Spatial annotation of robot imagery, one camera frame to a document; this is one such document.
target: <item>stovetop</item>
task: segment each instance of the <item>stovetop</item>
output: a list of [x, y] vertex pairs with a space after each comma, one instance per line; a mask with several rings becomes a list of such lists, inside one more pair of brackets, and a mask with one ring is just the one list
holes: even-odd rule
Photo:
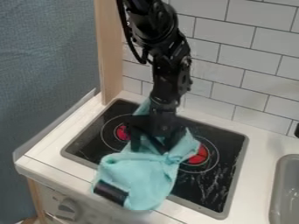
[[[123, 122], [137, 108], [130, 101], [115, 101], [62, 155], [96, 169], [102, 157], [121, 151], [128, 143]], [[183, 117], [179, 119], [202, 144], [195, 157], [180, 165], [168, 199], [213, 218], [225, 219], [245, 155], [246, 138]]]

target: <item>white tile wall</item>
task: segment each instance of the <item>white tile wall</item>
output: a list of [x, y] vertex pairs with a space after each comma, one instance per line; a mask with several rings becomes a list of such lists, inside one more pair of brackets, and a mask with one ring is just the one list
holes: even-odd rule
[[299, 59], [283, 56], [277, 75], [299, 80]]
[[219, 63], [267, 74], [275, 74], [280, 58], [281, 56], [272, 53], [222, 45]]
[[227, 21], [288, 31], [295, 11], [295, 7], [231, 0]]
[[266, 94], [215, 83], [212, 89], [212, 98], [251, 109], [263, 110], [268, 97]]
[[[194, 84], [180, 108], [292, 136], [299, 121], [299, 0], [164, 1], [177, 10], [193, 57]], [[150, 66], [136, 63], [127, 45], [123, 58], [124, 88], [149, 95]]]
[[299, 120], [299, 102], [270, 96], [266, 112]]
[[191, 48], [191, 56], [194, 59], [216, 62], [220, 44], [194, 38], [188, 38], [188, 42]]
[[[136, 50], [140, 55], [142, 54], [141, 47], [137, 46]], [[139, 63], [137, 61], [137, 59], [134, 57], [133, 53], [131, 52], [131, 50], [129, 49], [129, 46], [127, 44], [123, 44], [123, 46], [122, 46], [122, 58], [127, 61]]]
[[228, 0], [170, 0], [178, 13], [224, 20]]
[[239, 123], [245, 123], [265, 130], [271, 130], [286, 135], [292, 120], [279, 117], [277, 115], [268, 115], [256, 110], [237, 107], [233, 120]]
[[231, 119], [234, 105], [222, 101], [214, 101], [202, 96], [187, 94], [185, 107], [187, 109], [200, 110], [206, 114]]
[[299, 101], [299, 81], [246, 71], [243, 88]]
[[239, 87], [243, 78], [243, 69], [222, 66], [202, 60], [194, 60], [191, 75], [200, 79], [216, 81], [227, 85]]
[[299, 6], [298, 0], [264, 0], [264, 2]]
[[153, 89], [153, 84], [143, 81], [143, 95], [149, 96], [151, 90]]
[[299, 57], [299, 34], [258, 28], [254, 49]]
[[142, 82], [129, 77], [123, 77], [123, 89], [135, 94], [140, 95], [142, 93]]
[[123, 61], [122, 66], [122, 73], [124, 76], [138, 79], [140, 81], [152, 81], [152, 75], [149, 66], [139, 65], [127, 61]]
[[296, 18], [294, 20], [292, 31], [293, 32], [299, 32], [299, 10], [297, 10]]
[[219, 43], [246, 46], [251, 45], [254, 27], [230, 24], [205, 18], [197, 18], [194, 37]]
[[208, 80], [193, 79], [192, 94], [209, 97], [212, 91], [212, 82]]
[[186, 37], [193, 36], [195, 18], [178, 15], [178, 27]]

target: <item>teal towel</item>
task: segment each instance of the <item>teal towel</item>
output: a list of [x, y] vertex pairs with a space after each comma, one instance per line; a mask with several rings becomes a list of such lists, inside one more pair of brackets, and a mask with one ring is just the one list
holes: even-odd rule
[[[135, 115], [148, 113], [150, 101], [145, 101]], [[146, 136], [141, 149], [133, 152], [130, 143], [120, 153], [105, 156], [99, 165], [95, 183], [103, 180], [129, 193], [124, 207], [142, 211], [158, 207], [170, 194], [179, 164], [197, 153], [200, 142], [189, 130], [178, 144], [163, 155], [159, 154]]]

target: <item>red burner ring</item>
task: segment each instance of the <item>red burner ring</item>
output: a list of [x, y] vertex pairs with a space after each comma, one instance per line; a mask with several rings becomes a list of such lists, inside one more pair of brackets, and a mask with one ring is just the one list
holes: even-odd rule
[[190, 165], [200, 165], [203, 164], [209, 158], [209, 152], [206, 147], [201, 144], [198, 149], [198, 154], [194, 157], [188, 159], [188, 164]]
[[130, 140], [130, 136], [128, 135], [128, 133], [126, 132], [126, 126], [121, 124], [116, 128], [116, 137], [121, 140], [121, 141], [129, 141]]

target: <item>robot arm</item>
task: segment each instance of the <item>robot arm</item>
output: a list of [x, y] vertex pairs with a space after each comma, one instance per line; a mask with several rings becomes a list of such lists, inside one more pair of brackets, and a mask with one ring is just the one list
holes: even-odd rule
[[[185, 133], [176, 112], [182, 95], [191, 89], [191, 49], [170, 5], [161, 0], [116, 1], [129, 48], [140, 63], [149, 62], [153, 71], [149, 115], [133, 116], [129, 121], [132, 149], [138, 150], [144, 134], [164, 153]], [[133, 42], [143, 49], [143, 55], [137, 53]], [[156, 137], [163, 137], [163, 143]]]

